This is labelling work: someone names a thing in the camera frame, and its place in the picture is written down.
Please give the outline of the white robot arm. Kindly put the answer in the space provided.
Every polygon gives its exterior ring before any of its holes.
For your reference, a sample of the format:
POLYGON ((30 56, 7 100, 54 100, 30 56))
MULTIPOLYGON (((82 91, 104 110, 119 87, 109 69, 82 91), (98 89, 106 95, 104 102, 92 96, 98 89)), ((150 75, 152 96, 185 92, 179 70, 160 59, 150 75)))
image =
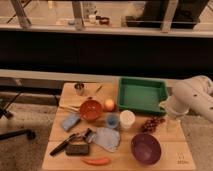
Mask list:
POLYGON ((175 82, 172 94, 159 103, 173 120, 193 110, 213 122, 213 81, 204 75, 194 76, 175 82))

